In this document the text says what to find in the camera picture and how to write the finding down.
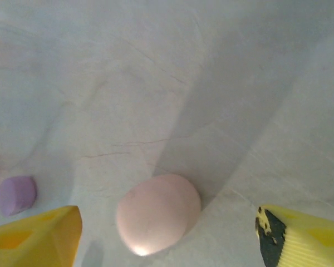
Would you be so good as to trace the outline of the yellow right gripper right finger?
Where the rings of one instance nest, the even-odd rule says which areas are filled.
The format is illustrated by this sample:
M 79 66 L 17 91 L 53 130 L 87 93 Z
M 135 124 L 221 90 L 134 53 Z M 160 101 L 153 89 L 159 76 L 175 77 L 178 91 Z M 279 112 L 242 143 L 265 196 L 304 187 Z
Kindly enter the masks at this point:
M 334 266 L 334 221 L 262 205 L 255 226 L 265 266 Z

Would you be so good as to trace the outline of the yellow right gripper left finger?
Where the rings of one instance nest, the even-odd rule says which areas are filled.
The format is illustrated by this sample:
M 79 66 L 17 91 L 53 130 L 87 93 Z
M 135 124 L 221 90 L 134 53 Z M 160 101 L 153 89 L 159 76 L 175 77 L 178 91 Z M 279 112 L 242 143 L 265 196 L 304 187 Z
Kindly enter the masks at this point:
M 73 266 L 82 234 L 77 206 L 0 226 L 0 266 Z

